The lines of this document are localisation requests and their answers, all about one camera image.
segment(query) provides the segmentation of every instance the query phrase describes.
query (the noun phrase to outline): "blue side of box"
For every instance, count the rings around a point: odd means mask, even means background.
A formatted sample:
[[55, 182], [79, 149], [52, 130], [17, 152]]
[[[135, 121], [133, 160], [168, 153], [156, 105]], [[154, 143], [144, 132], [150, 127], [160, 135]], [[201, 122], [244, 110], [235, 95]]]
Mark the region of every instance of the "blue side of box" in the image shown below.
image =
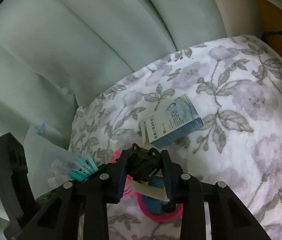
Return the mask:
[[177, 130], [174, 130], [167, 135], [151, 142], [156, 148], [162, 148], [172, 142], [175, 142], [177, 139], [180, 139], [188, 134], [199, 130], [203, 126], [203, 122], [201, 118], [196, 118], [191, 122], [181, 126]]

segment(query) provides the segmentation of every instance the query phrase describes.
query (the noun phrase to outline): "brown wooden floor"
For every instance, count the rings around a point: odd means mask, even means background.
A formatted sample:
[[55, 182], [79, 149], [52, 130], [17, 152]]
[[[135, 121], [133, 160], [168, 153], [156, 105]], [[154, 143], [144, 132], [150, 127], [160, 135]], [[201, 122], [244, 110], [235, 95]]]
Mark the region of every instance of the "brown wooden floor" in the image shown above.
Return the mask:
[[[282, 31], [282, 10], [267, 0], [257, 0], [264, 31]], [[265, 42], [282, 57], [282, 36], [268, 36]]]

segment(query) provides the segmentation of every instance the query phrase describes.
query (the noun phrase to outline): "floral fabric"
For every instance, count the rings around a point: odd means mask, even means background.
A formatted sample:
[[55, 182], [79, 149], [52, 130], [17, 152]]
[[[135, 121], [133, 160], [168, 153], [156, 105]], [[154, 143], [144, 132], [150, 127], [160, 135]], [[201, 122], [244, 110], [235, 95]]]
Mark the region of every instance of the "floral fabric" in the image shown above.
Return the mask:
[[[203, 182], [225, 181], [271, 239], [282, 239], [282, 59], [253, 36], [189, 47], [125, 77], [78, 108], [70, 151], [108, 163], [114, 151], [142, 145], [140, 120], [184, 93], [204, 127], [165, 147], [172, 160]], [[155, 223], [129, 197], [108, 206], [108, 224], [110, 239], [169, 240], [179, 238], [181, 218]]]

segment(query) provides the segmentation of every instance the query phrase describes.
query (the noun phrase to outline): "blue and white box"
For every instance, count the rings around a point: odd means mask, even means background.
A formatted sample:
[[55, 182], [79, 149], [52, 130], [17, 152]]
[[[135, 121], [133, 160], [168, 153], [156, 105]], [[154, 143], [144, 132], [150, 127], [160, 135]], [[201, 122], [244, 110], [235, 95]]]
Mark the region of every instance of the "blue and white box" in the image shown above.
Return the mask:
[[167, 108], [160, 108], [145, 120], [149, 143], [164, 147], [203, 126], [187, 94], [176, 98]]

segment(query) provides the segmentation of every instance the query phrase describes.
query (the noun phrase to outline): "white blanket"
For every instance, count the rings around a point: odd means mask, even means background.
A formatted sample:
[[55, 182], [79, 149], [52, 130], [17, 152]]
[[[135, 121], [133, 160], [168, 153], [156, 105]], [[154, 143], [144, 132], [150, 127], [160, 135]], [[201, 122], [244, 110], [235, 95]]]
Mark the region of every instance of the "white blanket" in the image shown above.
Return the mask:
[[[165, 147], [172, 161], [203, 182], [225, 181], [271, 239], [282, 239], [282, 59], [253, 36], [186, 48], [122, 79], [77, 110], [70, 151], [109, 162], [142, 144], [140, 120], [184, 93], [205, 125]], [[179, 238], [181, 218], [155, 223], [131, 197], [108, 207], [108, 223], [110, 239], [169, 240]]]

